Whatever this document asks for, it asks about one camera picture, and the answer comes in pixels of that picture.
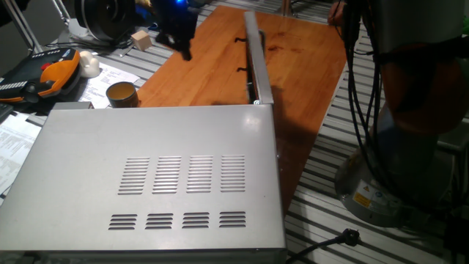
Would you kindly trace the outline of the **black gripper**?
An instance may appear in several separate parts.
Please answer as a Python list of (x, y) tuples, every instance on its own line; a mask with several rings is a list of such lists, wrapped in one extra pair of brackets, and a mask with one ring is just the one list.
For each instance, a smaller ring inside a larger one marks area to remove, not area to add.
[(180, 41), (180, 53), (185, 61), (191, 61), (191, 39), (195, 36), (199, 10), (184, 0), (155, 0), (155, 13), (159, 34), (156, 42), (173, 46)]

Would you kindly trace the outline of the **left hand olive sleeve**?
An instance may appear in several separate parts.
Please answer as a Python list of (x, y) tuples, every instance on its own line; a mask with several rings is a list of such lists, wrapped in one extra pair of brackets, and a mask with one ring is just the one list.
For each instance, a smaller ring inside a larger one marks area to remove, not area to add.
[(327, 22), (331, 26), (341, 26), (343, 24), (344, 8), (347, 4), (344, 1), (336, 1), (332, 4)]

